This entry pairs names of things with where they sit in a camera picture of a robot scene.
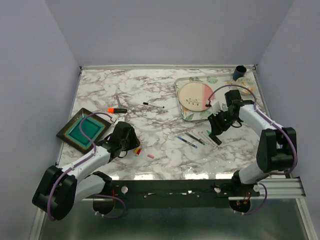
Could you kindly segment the yellow cap white marker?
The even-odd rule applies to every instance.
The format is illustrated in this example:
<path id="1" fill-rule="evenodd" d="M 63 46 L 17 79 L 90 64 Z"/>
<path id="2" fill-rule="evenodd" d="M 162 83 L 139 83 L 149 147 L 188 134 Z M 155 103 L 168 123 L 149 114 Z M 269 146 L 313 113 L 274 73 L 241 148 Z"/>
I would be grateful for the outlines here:
<path id="1" fill-rule="evenodd" d="M 198 134 L 203 140 L 207 141 L 212 146 L 215 145 L 215 142 L 209 136 L 206 136 L 202 131 L 199 131 Z"/>

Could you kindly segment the orange cap black highlighter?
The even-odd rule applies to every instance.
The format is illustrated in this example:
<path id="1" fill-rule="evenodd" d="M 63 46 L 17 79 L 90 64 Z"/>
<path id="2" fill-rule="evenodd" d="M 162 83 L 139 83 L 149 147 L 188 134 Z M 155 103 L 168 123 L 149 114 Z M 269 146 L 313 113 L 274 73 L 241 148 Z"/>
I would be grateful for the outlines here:
<path id="1" fill-rule="evenodd" d="M 126 114 L 128 112 L 125 108 L 109 108 L 108 113 L 111 114 Z"/>

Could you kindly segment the purple pen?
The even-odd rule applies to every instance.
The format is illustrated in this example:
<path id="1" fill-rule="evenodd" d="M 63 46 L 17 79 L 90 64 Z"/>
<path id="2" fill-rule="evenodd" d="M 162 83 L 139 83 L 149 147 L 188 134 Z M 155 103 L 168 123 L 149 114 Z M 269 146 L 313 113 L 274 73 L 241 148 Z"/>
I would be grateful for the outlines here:
<path id="1" fill-rule="evenodd" d="M 122 105 L 121 105 L 120 98 L 119 98 L 118 94 L 116 94 L 115 97 L 116 97 L 116 101 L 117 101 L 118 107 L 121 108 Z"/>

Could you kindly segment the blue ballpoint pen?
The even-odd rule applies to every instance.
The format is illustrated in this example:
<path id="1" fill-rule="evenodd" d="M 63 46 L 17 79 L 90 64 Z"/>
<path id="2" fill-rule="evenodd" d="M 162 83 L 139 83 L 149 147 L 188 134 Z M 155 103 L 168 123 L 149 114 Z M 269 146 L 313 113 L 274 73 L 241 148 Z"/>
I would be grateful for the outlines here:
<path id="1" fill-rule="evenodd" d="M 198 148 L 198 146 L 196 146 L 195 144 L 191 143 L 190 141 L 188 141 L 188 140 L 186 140 L 186 139 L 184 139 L 184 138 L 182 138 L 182 137 L 180 137 L 180 136 L 177 136 L 177 138 L 178 138 L 179 140 L 183 141 L 184 143 L 192 146 L 192 147 L 195 148 L 195 149 Z"/>

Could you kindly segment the green cap black highlighter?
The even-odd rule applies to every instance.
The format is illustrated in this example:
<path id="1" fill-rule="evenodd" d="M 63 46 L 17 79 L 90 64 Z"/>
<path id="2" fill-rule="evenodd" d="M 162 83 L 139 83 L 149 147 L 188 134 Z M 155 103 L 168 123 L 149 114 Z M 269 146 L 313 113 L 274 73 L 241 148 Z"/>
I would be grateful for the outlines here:
<path id="1" fill-rule="evenodd" d="M 222 141 L 217 137 L 217 136 L 213 136 L 212 140 L 219 146 L 222 144 Z"/>

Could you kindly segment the red cap white marker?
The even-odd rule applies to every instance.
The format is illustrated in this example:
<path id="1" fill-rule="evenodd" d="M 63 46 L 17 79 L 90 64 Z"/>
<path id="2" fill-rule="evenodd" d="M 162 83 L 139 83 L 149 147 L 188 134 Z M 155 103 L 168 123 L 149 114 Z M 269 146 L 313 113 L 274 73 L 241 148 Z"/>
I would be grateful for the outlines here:
<path id="1" fill-rule="evenodd" d="M 191 133 L 203 143 L 208 144 L 208 142 L 203 137 L 201 137 L 198 133 L 196 133 L 194 130 L 192 130 Z"/>

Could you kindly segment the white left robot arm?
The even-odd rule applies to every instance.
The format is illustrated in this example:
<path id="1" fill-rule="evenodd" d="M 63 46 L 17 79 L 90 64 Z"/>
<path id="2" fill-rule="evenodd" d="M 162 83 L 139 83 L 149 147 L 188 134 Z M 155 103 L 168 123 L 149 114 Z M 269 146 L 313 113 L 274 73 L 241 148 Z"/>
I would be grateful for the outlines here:
<path id="1" fill-rule="evenodd" d="M 97 169 L 120 157 L 122 152 L 140 146 L 133 126 L 120 121 L 113 132 L 78 160 L 58 168 L 50 166 L 34 193 L 32 204 L 45 211 L 53 220 L 62 220 L 73 205 L 97 194 L 110 194 L 111 178 Z"/>

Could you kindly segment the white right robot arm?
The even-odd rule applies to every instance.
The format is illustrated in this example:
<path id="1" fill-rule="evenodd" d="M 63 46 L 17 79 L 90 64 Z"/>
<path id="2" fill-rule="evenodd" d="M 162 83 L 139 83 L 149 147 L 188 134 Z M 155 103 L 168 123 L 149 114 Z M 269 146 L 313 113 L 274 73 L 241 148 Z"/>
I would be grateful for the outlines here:
<path id="1" fill-rule="evenodd" d="M 241 196 L 248 185 L 272 175 L 288 175 L 297 166 L 297 133 L 292 127 L 283 127 L 270 119 L 257 107 L 257 100 L 242 99 L 239 90 L 225 93 L 227 110 L 220 108 L 217 100 L 209 98 L 205 105 L 212 110 L 208 117 L 211 133 L 209 138 L 217 145 L 222 142 L 219 135 L 226 132 L 235 122 L 249 125 L 259 137 L 256 160 L 232 176 L 230 191 Z"/>

